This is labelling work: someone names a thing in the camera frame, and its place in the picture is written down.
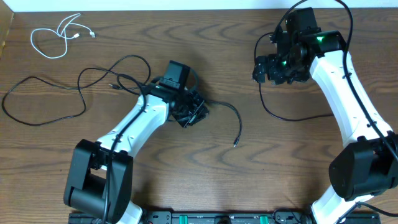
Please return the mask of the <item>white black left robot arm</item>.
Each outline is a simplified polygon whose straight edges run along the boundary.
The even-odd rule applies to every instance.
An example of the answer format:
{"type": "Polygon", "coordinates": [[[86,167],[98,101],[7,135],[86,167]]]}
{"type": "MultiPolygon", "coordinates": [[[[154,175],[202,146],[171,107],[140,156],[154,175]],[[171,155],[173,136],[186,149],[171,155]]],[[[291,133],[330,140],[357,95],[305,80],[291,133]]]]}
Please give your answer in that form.
{"type": "Polygon", "coordinates": [[[170,61],[165,75],[140,89],[133,109],[95,142],[82,139],[74,148],[63,195],[65,205],[102,223],[139,223],[143,210],[131,201],[133,162],[152,133],[170,117],[183,128],[202,120],[208,110],[188,76],[187,65],[170,61]]]}

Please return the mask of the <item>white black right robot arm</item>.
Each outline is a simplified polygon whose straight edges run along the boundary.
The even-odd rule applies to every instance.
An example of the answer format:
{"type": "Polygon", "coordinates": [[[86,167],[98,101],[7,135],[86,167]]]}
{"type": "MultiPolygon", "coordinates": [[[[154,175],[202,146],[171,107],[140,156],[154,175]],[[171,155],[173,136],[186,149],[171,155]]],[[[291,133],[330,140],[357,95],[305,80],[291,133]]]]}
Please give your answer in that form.
{"type": "Polygon", "coordinates": [[[397,134],[365,92],[349,54],[350,39],[324,32],[313,9],[292,6],[270,40],[275,54],[255,56],[258,83],[314,80],[340,129],[343,150],[328,168],[330,186],[310,207],[303,223],[344,223],[370,199],[397,187],[397,134]]]}

